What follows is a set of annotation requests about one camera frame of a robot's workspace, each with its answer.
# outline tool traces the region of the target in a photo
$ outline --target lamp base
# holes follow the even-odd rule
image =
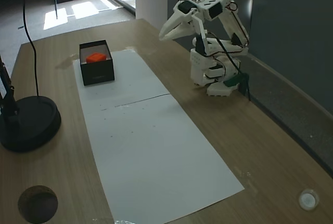
[[[61,117],[56,104],[46,97],[17,101],[18,124],[10,126],[0,115],[0,142],[8,150],[28,152],[49,142],[58,132]]]

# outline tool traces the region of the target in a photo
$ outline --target hole in table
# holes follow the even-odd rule
[[[18,201],[21,216],[29,223],[41,224],[52,219],[58,209],[56,194],[48,187],[33,186]]]

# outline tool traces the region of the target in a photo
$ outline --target orange object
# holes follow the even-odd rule
[[[87,63],[94,63],[94,62],[99,62],[99,61],[104,61],[104,60],[106,60],[106,55],[100,54],[98,52],[95,52],[86,58]]]

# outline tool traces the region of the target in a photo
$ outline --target white robotic arm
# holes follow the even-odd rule
[[[238,84],[226,85],[225,82],[237,76],[240,62],[234,58],[230,60],[228,56],[246,55],[249,43],[249,35],[237,15],[237,4],[232,0],[185,0],[179,1],[173,10],[174,14],[161,29],[160,40],[195,34],[193,45],[196,48],[191,50],[191,78],[200,86],[211,84],[208,95],[229,96]],[[230,41],[207,37],[209,33],[203,24],[217,18]]]

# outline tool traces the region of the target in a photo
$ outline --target wooden table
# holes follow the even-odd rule
[[[0,147],[0,223],[26,223],[17,201],[28,187],[44,185],[58,196],[49,223],[113,223],[94,162],[76,87],[72,60],[79,44],[106,39],[111,51],[134,49],[211,142],[239,181],[242,192],[172,223],[333,223],[333,180],[279,126],[238,92],[208,97],[190,79],[189,52],[160,42],[144,20],[65,33],[35,42],[40,93],[53,99],[62,124],[56,137],[26,154]],[[33,52],[21,46],[12,83],[16,99],[35,94]],[[299,207],[304,189],[321,201]]]

